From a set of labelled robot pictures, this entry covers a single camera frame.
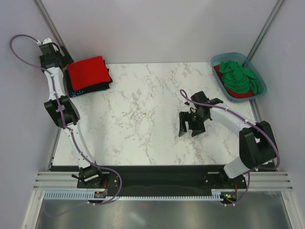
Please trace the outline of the red t shirt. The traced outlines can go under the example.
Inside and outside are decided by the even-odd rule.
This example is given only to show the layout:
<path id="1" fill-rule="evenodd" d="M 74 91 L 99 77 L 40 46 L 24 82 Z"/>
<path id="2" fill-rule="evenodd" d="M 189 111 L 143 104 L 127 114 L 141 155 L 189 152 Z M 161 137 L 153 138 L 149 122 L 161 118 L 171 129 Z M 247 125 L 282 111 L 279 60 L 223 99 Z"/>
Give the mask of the red t shirt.
<path id="1" fill-rule="evenodd" d="M 71 63 L 67 66 L 67 70 L 74 91 L 93 86 L 106 86 L 112 82 L 102 56 Z"/>
<path id="2" fill-rule="evenodd" d="M 224 86 L 224 82 L 222 81 L 222 74 L 219 72 L 219 65 L 216 65 L 213 68 L 215 69 L 218 78 L 220 79 L 222 85 Z M 236 93 L 227 88 L 225 88 L 225 90 L 231 97 L 236 98 L 236 99 L 244 99 L 244 98 L 250 98 L 250 97 L 255 96 L 255 94 L 252 93 L 251 91 L 248 91 L 246 93 Z"/>

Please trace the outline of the blue plastic basin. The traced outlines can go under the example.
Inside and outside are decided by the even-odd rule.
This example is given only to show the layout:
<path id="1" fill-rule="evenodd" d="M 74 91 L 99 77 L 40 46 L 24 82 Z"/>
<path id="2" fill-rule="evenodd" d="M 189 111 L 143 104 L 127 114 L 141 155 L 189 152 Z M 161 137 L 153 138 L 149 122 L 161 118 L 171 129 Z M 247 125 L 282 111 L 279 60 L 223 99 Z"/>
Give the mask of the blue plastic basin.
<path id="1" fill-rule="evenodd" d="M 216 71 L 214 69 L 214 66 L 219 65 L 220 62 L 227 62 L 227 61 L 236 61 L 236 62 L 240 63 L 244 68 L 253 70 L 259 80 L 260 86 L 262 88 L 262 92 L 253 97 L 244 98 L 244 99 L 236 99 L 236 98 L 231 97 L 226 92 L 225 87 L 222 85 L 222 83 L 221 83 L 220 79 L 218 78 Z M 244 102 L 244 101 L 256 99 L 266 93 L 266 85 L 265 85 L 263 79 L 261 78 L 258 71 L 255 69 L 255 67 L 252 65 L 252 63 L 247 59 L 247 57 L 245 55 L 238 53 L 238 52 L 229 52 L 229 53 L 219 54 L 219 55 L 214 56 L 211 59 L 210 64 L 212 67 L 213 74 L 216 78 L 216 81 L 228 100 L 230 100 L 232 102 Z"/>

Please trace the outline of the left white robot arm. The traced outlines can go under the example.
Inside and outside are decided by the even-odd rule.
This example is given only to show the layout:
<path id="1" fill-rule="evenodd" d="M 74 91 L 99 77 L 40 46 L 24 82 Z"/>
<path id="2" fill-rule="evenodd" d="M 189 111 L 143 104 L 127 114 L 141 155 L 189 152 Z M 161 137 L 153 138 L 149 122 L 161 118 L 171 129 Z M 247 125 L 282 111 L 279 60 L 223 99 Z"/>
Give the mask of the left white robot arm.
<path id="1" fill-rule="evenodd" d="M 66 58 L 51 39 L 39 42 L 39 48 L 42 52 L 41 69 L 47 77 L 50 91 L 49 99 L 44 103 L 44 107 L 55 125 L 64 131 L 72 145 L 79 167 L 79 175 L 73 177 L 83 184 L 101 187 L 105 177 L 97 168 L 96 160 L 88 150 L 80 129 L 79 112 L 64 89 Z"/>

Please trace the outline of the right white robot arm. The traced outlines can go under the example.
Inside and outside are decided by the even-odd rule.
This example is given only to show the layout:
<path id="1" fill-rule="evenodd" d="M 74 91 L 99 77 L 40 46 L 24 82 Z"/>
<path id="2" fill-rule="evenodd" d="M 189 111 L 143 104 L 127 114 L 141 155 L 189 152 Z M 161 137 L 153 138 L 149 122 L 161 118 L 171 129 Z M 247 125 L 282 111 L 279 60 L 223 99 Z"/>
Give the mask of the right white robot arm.
<path id="1" fill-rule="evenodd" d="M 239 139 L 239 155 L 226 164 L 219 172 L 218 182 L 228 188 L 235 183 L 235 178 L 258 169 L 263 164 L 279 159 L 271 126 L 266 121 L 254 122 L 230 109 L 222 100 L 210 100 L 205 93 L 199 91 L 188 97 L 185 90 L 181 96 L 194 104 L 188 112 L 179 113 L 179 134 L 183 136 L 191 130 L 192 137 L 206 131 L 205 121 L 215 121 L 229 129 Z"/>

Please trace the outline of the red t shirt in basin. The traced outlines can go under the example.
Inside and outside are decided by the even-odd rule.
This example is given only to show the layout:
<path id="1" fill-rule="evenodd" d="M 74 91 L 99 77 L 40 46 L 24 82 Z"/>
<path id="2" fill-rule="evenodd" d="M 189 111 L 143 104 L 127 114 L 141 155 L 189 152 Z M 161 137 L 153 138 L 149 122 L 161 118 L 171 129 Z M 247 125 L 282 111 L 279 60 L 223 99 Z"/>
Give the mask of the red t shirt in basin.
<path id="1" fill-rule="evenodd" d="M 222 85 L 224 86 L 224 82 L 222 81 L 222 74 L 219 72 L 219 65 L 216 65 L 213 68 L 215 69 L 218 78 L 220 79 Z M 236 98 L 236 99 L 244 99 L 244 98 L 250 98 L 250 97 L 255 96 L 255 94 L 252 93 L 251 91 L 248 91 L 246 93 L 236 93 L 227 88 L 225 88 L 225 90 L 231 97 Z"/>

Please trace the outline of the folded black t shirt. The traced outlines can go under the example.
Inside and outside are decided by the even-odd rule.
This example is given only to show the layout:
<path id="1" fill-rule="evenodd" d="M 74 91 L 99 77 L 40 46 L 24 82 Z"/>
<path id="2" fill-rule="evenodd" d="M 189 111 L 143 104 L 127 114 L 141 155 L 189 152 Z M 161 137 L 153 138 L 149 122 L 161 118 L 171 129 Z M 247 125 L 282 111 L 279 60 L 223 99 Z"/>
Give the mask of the folded black t shirt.
<path id="1" fill-rule="evenodd" d="M 110 88 L 112 78 L 102 56 L 71 63 L 64 72 L 70 98 Z"/>

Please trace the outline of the green t shirt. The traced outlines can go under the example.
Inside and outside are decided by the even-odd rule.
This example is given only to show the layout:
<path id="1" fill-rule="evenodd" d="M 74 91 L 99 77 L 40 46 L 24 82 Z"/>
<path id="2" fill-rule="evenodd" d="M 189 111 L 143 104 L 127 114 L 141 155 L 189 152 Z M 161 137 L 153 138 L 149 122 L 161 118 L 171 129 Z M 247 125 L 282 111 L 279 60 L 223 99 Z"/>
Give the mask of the green t shirt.
<path id="1" fill-rule="evenodd" d="M 236 61 L 220 62 L 219 73 L 226 89 L 234 93 L 245 94 L 251 91 L 254 95 L 262 92 L 259 80 L 251 69 L 244 68 Z"/>

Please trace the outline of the left aluminium frame post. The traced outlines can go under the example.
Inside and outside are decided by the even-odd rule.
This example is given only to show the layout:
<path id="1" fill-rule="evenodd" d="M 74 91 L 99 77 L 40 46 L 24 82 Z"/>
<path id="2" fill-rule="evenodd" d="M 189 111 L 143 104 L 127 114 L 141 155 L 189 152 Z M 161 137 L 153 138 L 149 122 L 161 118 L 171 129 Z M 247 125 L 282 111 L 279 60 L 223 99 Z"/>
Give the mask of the left aluminium frame post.
<path id="1" fill-rule="evenodd" d="M 67 48 L 65 47 L 65 44 L 53 22 L 51 19 L 50 14 L 48 13 L 46 7 L 44 6 L 43 2 L 41 0 L 33 0 L 33 3 L 35 4 L 36 8 L 38 9 L 40 15 L 42 16 L 43 20 L 45 21 L 48 29 L 50 30 L 51 34 L 53 35 L 56 44 L 59 46 L 60 50 L 62 51 L 64 55 L 64 60 L 67 64 L 73 63 L 74 60 L 69 54 Z"/>

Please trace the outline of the aluminium frame post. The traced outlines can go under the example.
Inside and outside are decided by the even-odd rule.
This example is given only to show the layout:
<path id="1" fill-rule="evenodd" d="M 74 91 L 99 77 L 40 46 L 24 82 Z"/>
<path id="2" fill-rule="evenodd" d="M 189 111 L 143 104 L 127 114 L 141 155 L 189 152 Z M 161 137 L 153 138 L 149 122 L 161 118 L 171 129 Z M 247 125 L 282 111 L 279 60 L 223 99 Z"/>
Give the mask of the aluminium frame post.
<path id="1" fill-rule="evenodd" d="M 277 0 L 275 5 L 273 6 L 268 18 L 266 19 L 262 29 L 260 30 L 252 48 L 250 49 L 247 59 L 251 61 L 258 51 L 261 43 L 263 42 L 265 36 L 267 35 L 269 29 L 271 28 L 273 22 L 275 21 L 277 15 L 279 14 L 281 8 L 284 6 L 286 0 Z"/>
<path id="2" fill-rule="evenodd" d="M 53 22 L 51 19 L 50 14 L 48 13 L 46 7 L 44 6 L 43 2 L 41 0 L 33 0 L 33 3 L 35 4 L 36 8 L 38 9 L 40 15 L 42 16 L 43 20 L 45 21 L 48 29 L 50 30 L 51 34 L 53 35 L 56 44 L 59 46 L 60 50 L 62 51 L 64 55 L 64 60 L 67 64 L 73 63 L 74 60 L 69 54 L 67 48 L 65 47 L 65 44 Z"/>

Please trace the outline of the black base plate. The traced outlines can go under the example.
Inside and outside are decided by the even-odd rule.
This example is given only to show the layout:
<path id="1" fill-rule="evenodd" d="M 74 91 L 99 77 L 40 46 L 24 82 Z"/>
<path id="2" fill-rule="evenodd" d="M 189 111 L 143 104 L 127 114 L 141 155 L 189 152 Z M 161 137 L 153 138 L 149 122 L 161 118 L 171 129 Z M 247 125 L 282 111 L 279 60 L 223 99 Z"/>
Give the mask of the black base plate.
<path id="1" fill-rule="evenodd" d="M 105 188 L 109 196 L 135 198 L 203 197 L 213 189 L 246 188 L 242 175 L 228 179 L 222 165 L 90 167 L 80 170 L 77 178 L 78 188 Z"/>

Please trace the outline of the aluminium rail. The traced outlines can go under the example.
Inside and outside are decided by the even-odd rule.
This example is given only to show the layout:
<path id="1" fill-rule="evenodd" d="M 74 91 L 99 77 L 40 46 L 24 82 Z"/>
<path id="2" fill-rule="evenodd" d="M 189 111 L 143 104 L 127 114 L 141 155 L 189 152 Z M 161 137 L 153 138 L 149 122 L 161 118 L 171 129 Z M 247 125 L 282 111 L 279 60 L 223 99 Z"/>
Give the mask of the aluminium rail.
<path id="1" fill-rule="evenodd" d="M 74 178 L 75 172 L 39 172 L 34 182 L 36 190 L 107 189 L 124 191 L 135 188 L 198 188 L 199 190 L 243 190 L 249 187 L 257 191 L 291 190 L 292 184 L 286 172 L 253 172 L 250 178 L 241 175 L 230 181 L 221 181 L 216 172 L 127 172 L 119 175 L 105 173 L 98 185 L 83 184 Z"/>

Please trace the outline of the right aluminium frame post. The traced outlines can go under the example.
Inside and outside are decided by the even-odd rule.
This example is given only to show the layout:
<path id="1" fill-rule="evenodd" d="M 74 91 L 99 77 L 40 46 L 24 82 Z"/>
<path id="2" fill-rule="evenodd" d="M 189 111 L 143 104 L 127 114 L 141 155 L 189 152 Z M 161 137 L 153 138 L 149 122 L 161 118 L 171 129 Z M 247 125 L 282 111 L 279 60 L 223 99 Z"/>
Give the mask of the right aluminium frame post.
<path id="1" fill-rule="evenodd" d="M 275 21 L 277 15 L 279 14 L 281 8 L 284 6 L 286 0 L 277 0 L 275 5 L 273 6 L 268 18 L 266 19 L 262 29 L 260 30 L 252 48 L 250 49 L 247 59 L 251 61 L 258 51 L 261 43 L 263 42 L 265 36 L 267 35 L 269 29 L 271 28 L 273 22 Z"/>

